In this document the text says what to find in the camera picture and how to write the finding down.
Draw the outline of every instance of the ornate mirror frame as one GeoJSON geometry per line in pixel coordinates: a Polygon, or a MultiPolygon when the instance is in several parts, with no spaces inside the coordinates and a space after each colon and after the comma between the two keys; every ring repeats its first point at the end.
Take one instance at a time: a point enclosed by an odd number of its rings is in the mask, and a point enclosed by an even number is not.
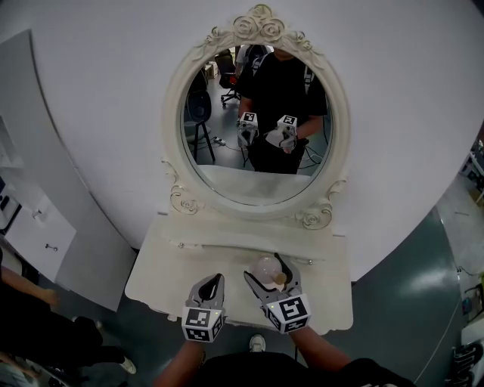
{"type": "Polygon", "coordinates": [[[193,47],[172,77],[166,91],[162,115],[163,162],[174,177],[171,204],[186,214],[195,214],[205,203],[226,215],[266,220],[293,216],[304,228],[319,229],[332,219],[332,194],[346,183],[345,162],[349,146],[349,108],[341,82],[323,54],[304,33],[286,28],[267,5],[256,5],[224,28],[214,27],[205,40],[193,47]],[[253,206],[237,203],[215,192],[200,177],[185,153],[181,114],[191,80],[215,54],[238,45],[271,45],[281,48],[308,65],[326,91],[332,112],[332,135],[326,163],[311,184],[296,196],[280,203],[253,206]]]}

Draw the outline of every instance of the drawer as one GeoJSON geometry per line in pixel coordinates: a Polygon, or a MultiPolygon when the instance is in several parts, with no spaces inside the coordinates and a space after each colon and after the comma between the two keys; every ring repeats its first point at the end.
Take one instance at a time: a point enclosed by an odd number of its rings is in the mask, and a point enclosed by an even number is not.
{"type": "Polygon", "coordinates": [[[22,208],[5,239],[42,275],[55,282],[76,230],[50,204],[41,215],[22,208]]]}

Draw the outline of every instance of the black pants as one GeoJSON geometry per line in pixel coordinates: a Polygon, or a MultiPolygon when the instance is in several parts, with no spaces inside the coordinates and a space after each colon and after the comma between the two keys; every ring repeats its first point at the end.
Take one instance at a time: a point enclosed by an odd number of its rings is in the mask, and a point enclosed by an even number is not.
{"type": "Polygon", "coordinates": [[[35,361],[42,366],[73,369],[96,363],[122,363],[123,352],[103,347],[95,323],[85,317],[75,322],[50,310],[38,310],[29,320],[11,327],[12,340],[2,341],[2,351],[35,361]]]}
{"type": "Polygon", "coordinates": [[[84,367],[96,363],[122,363],[123,352],[117,347],[102,346],[103,337],[96,328],[95,322],[85,317],[78,317],[74,324],[82,331],[88,345],[72,348],[69,353],[71,366],[84,367]]]}
{"type": "Polygon", "coordinates": [[[286,173],[295,175],[305,150],[304,141],[298,141],[291,153],[268,143],[263,136],[248,147],[249,160],[257,172],[286,173]]]}

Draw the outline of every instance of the green floor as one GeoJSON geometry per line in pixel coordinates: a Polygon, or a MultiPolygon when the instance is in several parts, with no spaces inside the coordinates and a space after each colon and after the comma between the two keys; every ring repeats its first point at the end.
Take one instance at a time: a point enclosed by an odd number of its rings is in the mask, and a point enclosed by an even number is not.
{"type": "MultiPolygon", "coordinates": [[[[85,368],[83,385],[149,386],[184,342],[179,322],[123,297],[117,313],[77,294],[59,289],[58,313],[101,320],[105,343],[120,345],[136,363],[138,373],[127,375],[115,364],[85,368]]],[[[409,378],[419,387],[443,385],[462,328],[458,278],[447,236],[436,210],[386,259],[352,288],[354,324],[331,332],[327,339],[354,358],[373,358],[409,378]]],[[[246,351],[249,338],[262,333],[267,351],[294,356],[288,336],[270,330],[226,325],[207,356],[246,351]]]]}

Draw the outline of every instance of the person's leg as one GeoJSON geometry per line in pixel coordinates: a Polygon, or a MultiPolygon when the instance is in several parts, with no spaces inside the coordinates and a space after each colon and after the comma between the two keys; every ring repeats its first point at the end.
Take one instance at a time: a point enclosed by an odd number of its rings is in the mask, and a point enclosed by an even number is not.
{"type": "Polygon", "coordinates": [[[281,148],[268,143],[265,138],[257,138],[249,147],[249,160],[256,172],[286,173],[281,170],[281,157],[285,153],[281,148]]]}
{"type": "Polygon", "coordinates": [[[118,363],[125,371],[136,373],[136,367],[118,347],[97,347],[79,351],[74,358],[76,367],[90,367],[97,363],[118,363]]]}
{"type": "MultiPolygon", "coordinates": [[[[76,322],[76,320],[77,320],[78,318],[79,318],[79,316],[74,316],[74,317],[71,319],[71,321],[75,323],[75,322],[76,322]]],[[[100,332],[101,332],[101,330],[104,328],[104,327],[103,327],[102,322],[100,322],[99,320],[96,320],[96,321],[93,321],[93,322],[95,323],[96,329],[97,329],[97,330],[98,330],[98,332],[100,333],[100,332]]]]}
{"type": "Polygon", "coordinates": [[[97,324],[87,317],[73,318],[75,329],[78,331],[84,346],[100,347],[103,345],[103,336],[99,333],[97,324]]]}
{"type": "Polygon", "coordinates": [[[297,174],[299,164],[304,156],[305,147],[297,144],[296,148],[291,153],[281,155],[281,163],[279,164],[278,173],[287,173],[289,175],[297,174]]]}

